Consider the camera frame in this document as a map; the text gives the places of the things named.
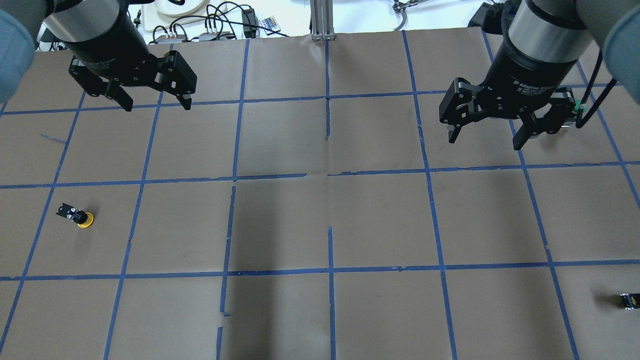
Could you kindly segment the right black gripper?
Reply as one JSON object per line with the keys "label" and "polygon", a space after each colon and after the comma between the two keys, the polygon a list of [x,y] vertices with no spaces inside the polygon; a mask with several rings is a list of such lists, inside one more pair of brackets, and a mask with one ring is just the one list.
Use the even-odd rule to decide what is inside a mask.
{"label": "right black gripper", "polygon": [[556,91],[574,64],[499,50],[480,84],[455,78],[446,91],[439,104],[439,122],[447,127],[448,143],[457,141],[464,126],[489,117],[522,121],[512,139],[515,151],[534,136],[558,133],[562,120]]}

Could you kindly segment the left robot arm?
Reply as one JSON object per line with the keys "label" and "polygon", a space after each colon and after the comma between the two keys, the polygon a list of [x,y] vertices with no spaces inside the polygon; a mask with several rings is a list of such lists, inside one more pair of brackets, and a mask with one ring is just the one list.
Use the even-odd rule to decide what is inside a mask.
{"label": "left robot arm", "polygon": [[32,65],[41,25],[72,53],[69,75],[90,97],[105,97],[130,112],[126,87],[146,87],[192,108],[198,77],[183,55],[153,55],[128,16],[128,0],[3,0],[1,101],[18,91]]}

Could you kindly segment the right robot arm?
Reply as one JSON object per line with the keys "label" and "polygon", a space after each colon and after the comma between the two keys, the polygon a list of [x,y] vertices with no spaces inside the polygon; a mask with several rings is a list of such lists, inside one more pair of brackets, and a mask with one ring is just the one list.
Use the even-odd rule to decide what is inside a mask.
{"label": "right robot arm", "polygon": [[[464,126],[486,118],[521,120],[514,150],[532,137],[582,128],[616,84],[639,101],[639,2],[637,0],[523,0],[503,14],[503,41],[479,85],[457,77],[439,105],[448,141]],[[612,76],[587,113],[583,100],[562,87],[590,43],[597,43]]]}

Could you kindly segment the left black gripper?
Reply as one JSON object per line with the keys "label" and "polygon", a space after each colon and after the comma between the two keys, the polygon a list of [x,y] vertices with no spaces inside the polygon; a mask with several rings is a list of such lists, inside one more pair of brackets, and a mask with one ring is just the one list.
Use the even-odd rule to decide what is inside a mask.
{"label": "left black gripper", "polygon": [[126,10],[69,10],[70,76],[90,97],[104,96],[126,112],[133,99],[124,87],[149,87],[192,109],[198,77],[177,50],[157,57],[148,50]]}

